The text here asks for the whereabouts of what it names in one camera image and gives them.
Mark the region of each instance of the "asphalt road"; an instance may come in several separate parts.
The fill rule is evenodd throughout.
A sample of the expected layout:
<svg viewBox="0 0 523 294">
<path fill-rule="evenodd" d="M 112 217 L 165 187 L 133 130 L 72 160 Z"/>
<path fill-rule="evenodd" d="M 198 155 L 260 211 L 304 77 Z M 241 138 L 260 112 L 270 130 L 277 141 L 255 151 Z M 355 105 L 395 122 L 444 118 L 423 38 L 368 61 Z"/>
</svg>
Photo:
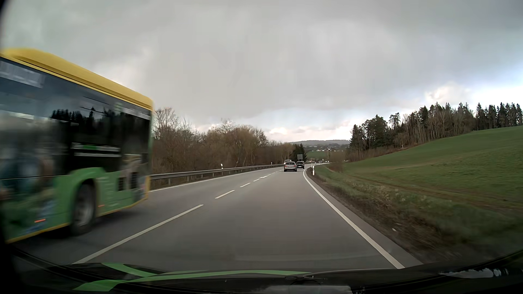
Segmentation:
<svg viewBox="0 0 523 294">
<path fill-rule="evenodd" d="M 155 190 L 143 203 L 99 218 L 85 235 L 46 233 L 15 246 L 57 264 L 117 262 L 167 271 L 420 264 L 303 170 L 282 168 Z"/>
</svg>

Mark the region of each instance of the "car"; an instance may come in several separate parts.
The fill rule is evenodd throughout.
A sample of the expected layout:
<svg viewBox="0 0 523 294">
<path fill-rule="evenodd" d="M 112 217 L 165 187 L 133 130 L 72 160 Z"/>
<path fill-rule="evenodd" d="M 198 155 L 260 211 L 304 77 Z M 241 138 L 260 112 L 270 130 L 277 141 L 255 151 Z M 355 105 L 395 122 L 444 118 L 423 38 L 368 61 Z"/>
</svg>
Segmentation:
<svg viewBox="0 0 523 294">
<path fill-rule="evenodd" d="M 283 171 L 284 172 L 286 172 L 286 171 L 295 171 L 295 172 L 297 172 L 298 171 L 298 166 L 296 165 L 296 162 L 288 161 L 288 162 L 285 162 L 285 164 L 283 165 Z"/>
</svg>

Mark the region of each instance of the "cloudy sky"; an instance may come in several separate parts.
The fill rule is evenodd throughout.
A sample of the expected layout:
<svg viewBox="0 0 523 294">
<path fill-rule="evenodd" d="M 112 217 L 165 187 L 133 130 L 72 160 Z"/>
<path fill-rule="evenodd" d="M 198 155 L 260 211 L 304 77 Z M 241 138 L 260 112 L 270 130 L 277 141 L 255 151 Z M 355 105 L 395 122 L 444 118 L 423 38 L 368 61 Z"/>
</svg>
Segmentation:
<svg viewBox="0 0 523 294">
<path fill-rule="evenodd" d="M 277 140 L 436 101 L 523 104 L 523 1 L 13 0 L 2 47 L 54 53 L 172 106 Z"/>
</svg>

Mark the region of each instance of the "bus tire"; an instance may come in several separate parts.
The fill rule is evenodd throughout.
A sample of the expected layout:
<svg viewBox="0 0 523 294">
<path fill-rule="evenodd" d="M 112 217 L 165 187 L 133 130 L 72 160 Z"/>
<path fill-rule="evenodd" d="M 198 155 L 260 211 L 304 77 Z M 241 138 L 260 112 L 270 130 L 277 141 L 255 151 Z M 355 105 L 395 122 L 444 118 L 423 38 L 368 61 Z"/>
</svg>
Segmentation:
<svg viewBox="0 0 523 294">
<path fill-rule="evenodd" d="M 78 236 L 89 232 L 93 228 L 96 218 L 96 192 L 93 185 L 80 185 L 74 199 L 70 234 Z"/>
</svg>

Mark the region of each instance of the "tree line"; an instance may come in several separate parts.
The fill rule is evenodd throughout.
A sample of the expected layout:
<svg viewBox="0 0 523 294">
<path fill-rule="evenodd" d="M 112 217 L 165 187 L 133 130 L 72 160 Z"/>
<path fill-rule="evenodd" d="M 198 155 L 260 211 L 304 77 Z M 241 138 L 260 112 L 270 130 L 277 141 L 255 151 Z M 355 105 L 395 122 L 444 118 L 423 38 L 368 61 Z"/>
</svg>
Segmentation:
<svg viewBox="0 0 523 294">
<path fill-rule="evenodd" d="M 376 115 L 359 126 L 354 125 L 345 158 L 357 161 L 473 130 L 521 125 L 523 114 L 519 104 L 501 103 L 483 109 L 478 103 L 474 112 L 466 103 L 460 103 L 458 108 L 436 103 L 403 117 L 399 112 L 388 120 Z"/>
<path fill-rule="evenodd" d="M 300 146 L 269 140 L 261 129 L 230 120 L 198 131 L 166 107 L 158 109 L 154 118 L 152 172 L 278 164 L 294 159 L 297 148 Z"/>
</svg>

